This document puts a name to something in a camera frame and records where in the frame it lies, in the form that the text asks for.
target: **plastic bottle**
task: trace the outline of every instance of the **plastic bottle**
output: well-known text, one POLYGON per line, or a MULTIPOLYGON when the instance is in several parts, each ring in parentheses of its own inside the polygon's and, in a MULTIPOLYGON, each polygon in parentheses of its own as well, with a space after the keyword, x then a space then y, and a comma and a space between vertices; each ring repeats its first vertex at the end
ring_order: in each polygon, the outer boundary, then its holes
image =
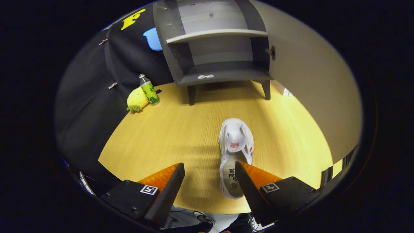
POLYGON ((156 105, 159 103, 159 97, 156 94, 151 81, 148 78, 146 78, 144 74, 140 74, 140 87, 142 87, 142 90, 147 96, 150 104, 156 105))

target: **metal clip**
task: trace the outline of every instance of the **metal clip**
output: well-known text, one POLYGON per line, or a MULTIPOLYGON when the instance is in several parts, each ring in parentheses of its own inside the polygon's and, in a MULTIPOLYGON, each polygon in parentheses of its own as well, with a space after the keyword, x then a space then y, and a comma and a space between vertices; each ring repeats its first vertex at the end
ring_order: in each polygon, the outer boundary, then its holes
POLYGON ((117 83, 112 83, 112 84, 108 87, 108 89, 113 88, 115 85, 117 85, 117 83))
POLYGON ((102 42, 101 42, 101 43, 99 43, 99 45, 101 45, 101 44, 105 43, 107 40, 108 40, 108 39, 102 40, 102 42))

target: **cabinet leg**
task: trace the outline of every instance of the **cabinet leg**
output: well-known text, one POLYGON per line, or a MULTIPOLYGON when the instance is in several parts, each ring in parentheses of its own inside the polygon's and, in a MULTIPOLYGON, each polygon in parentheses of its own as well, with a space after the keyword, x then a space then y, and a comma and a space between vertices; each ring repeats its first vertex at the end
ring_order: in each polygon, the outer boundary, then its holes
POLYGON ((263 81, 261 83, 262 83, 263 91, 265 92, 266 99, 269 100, 270 99, 270 80, 263 81))
POLYGON ((188 91, 188 103, 194 105, 195 102, 195 86, 187 86, 188 91))

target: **green bottle label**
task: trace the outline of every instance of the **green bottle label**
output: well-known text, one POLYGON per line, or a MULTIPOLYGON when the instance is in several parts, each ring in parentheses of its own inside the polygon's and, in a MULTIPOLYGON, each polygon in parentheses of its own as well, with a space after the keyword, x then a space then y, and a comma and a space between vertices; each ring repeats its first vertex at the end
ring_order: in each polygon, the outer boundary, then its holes
POLYGON ((152 86, 151 82, 148 82, 147 84, 141 86, 142 90, 144 91, 144 93, 146 94, 149 102, 151 104, 155 104, 159 101, 159 97, 156 94, 154 87, 152 86))

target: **yellow letter f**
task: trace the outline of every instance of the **yellow letter f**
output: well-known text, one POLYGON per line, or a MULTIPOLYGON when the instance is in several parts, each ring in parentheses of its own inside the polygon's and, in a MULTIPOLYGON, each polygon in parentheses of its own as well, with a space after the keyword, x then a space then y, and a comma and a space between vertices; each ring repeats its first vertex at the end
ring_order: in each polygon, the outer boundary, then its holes
POLYGON ((129 16, 128 18, 124 19, 124 26, 121 28, 121 31, 124 30, 125 28, 131 26, 133 23, 135 23, 134 19, 138 19, 138 17, 140 16, 140 13, 144 12, 145 9, 142 9, 140 11, 138 11, 137 13, 129 16))

